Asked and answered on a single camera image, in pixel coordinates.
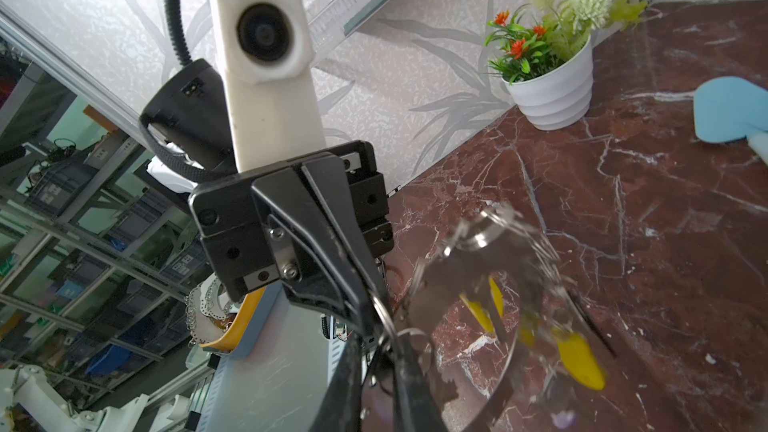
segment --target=yellow component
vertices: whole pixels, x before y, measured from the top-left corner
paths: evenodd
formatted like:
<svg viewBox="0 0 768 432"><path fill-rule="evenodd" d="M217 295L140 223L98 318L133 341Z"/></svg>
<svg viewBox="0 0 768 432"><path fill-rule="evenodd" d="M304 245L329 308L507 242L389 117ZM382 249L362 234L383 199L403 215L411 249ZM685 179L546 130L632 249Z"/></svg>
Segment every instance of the yellow component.
<svg viewBox="0 0 768 432"><path fill-rule="evenodd" d="M496 306L498 316L503 317L504 299L502 298L502 291L498 290L498 285L496 285L496 282L494 282L490 277L488 277L488 284L491 286L491 297L493 298L493 303Z"/></svg>
<svg viewBox="0 0 768 432"><path fill-rule="evenodd" d="M535 330L538 328L538 320L536 317L529 313L523 313L520 316L520 323L518 324L518 338L521 342L533 348L536 345Z"/></svg>
<svg viewBox="0 0 768 432"><path fill-rule="evenodd" d="M566 335L565 332L557 329L552 330L552 336L558 343L560 359L571 376L590 389L604 389L605 374L594 358L587 339L576 332Z"/></svg>
<svg viewBox="0 0 768 432"><path fill-rule="evenodd" d="M13 411L11 409L7 409L5 411L5 427L8 428L8 430L16 430L16 423L13 420Z"/></svg>
<svg viewBox="0 0 768 432"><path fill-rule="evenodd" d="M494 282L493 278L488 277L488 284L491 286L491 297L493 298L493 303L496 306L496 311L498 312L498 316L501 317L504 315L504 300L502 299L502 291L499 290L498 285L496 285L496 282ZM462 302L464 302L464 305L467 306L469 311L472 312L472 315L475 316L475 319L480 324L480 327L482 327L486 332L493 333L493 322L491 322L491 316L488 315L488 312L486 312L479 303L470 302L467 300L466 295L460 294L459 297L461 298Z"/></svg>
<svg viewBox="0 0 768 432"><path fill-rule="evenodd" d="M235 350L240 339L243 337L246 327L250 318L253 317L256 310L256 306L261 301L261 296L264 295L266 287L262 287L257 291L253 291L246 295L243 299L243 304L240 306L240 311L237 312L234 322L230 326L229 330L224 332L224 335L217 341L208 342L207 344L200 344L201 347L215 348L222 352L231 352Z"/></svg>

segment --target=red marble surface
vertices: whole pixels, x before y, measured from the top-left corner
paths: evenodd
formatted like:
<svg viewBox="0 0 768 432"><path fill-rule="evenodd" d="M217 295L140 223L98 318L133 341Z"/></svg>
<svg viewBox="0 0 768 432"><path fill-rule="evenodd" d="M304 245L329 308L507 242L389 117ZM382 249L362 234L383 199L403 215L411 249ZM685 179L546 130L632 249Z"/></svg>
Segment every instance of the red marble surface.
<svg viewBox="0 0 768 432"><path fill-rule="evenodd" d="M618 352L594 345L608 386L580 393L589 417L569 430L768 430L768 168L744 141L697 140L692 102L718 76L767 87L766 34L768 1L652 7L595 49L583 120L541 132L513 109L390 198L393 297L460 217L510 202L546 231ZM462 395L444 418L460 430L500 350L458 303L436 342ZM496 430L555 428L520 402Z"/></svg>

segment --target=webcam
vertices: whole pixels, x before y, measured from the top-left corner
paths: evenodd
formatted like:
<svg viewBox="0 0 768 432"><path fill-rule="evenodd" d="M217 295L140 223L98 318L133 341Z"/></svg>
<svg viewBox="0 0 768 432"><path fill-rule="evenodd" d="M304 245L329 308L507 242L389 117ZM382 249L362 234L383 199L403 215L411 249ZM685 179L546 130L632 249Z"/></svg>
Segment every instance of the webcam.
<svg viewBox="0 0 768 432"><path fill-rule="evenodd" d="M208 0L237 170L326 148L301 0Z"/></svg>

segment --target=purple object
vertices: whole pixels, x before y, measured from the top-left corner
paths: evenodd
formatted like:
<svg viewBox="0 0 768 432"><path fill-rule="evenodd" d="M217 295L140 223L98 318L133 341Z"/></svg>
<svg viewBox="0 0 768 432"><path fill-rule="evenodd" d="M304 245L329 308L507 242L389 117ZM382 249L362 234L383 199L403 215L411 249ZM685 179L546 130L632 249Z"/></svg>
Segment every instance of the purple object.
<svg viewBox="0 0 768 432"><path fill-rule="evenodd" d="M576 421L576 412L573 410L563 410L550 415L552 416L552 424L559 429L567 429Z"/></svg>

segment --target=white flower pot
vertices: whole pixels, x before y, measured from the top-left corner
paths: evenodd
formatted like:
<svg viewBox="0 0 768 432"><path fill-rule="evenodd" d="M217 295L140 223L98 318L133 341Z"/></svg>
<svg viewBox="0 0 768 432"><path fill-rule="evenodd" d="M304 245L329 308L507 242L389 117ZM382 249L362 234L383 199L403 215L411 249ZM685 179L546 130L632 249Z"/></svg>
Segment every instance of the white flower pot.
<svg viewBox="0 0 768 432"><path fill-rule="evenodd" d="M592 99L592 43L552 72L505 83L525 118L539 130L557 130L581 119Z"/></svg>

